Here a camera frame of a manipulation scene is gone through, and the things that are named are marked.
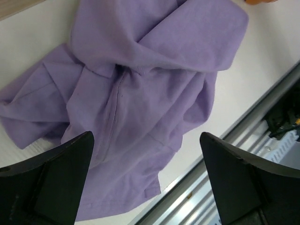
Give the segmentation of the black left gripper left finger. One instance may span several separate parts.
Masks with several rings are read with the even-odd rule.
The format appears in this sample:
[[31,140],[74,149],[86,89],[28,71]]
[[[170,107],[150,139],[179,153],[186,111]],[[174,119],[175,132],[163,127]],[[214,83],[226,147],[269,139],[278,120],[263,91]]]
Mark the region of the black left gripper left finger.
[[73,225],[94,147],[91,131],[0,169],[2,225]]

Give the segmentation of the purple t shirt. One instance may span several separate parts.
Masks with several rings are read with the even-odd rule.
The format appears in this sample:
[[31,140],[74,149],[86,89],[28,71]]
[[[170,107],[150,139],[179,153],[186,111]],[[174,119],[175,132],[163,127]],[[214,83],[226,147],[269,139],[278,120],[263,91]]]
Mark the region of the purple t shirt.
[[158,173],[210,116],[248,15],[230,0],[82,0],[68,44],[0,92],[16,146],[95,138],[77,221],[126,213],[160,193]]

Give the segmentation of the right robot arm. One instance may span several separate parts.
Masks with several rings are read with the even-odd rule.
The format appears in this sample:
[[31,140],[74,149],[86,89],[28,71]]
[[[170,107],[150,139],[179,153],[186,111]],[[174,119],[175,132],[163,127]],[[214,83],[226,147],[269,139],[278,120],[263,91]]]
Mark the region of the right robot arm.
[[292,130],[300,130],[300,93],[290,93],[282,97],[264,117],[270,138],[281,140]]

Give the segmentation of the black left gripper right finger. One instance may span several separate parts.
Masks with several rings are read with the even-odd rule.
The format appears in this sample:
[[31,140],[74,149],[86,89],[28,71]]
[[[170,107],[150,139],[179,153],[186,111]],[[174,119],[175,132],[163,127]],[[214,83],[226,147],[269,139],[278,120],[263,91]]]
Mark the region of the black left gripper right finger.
[[221,223],[298,225],[300,172],[203,132],[200,145]]

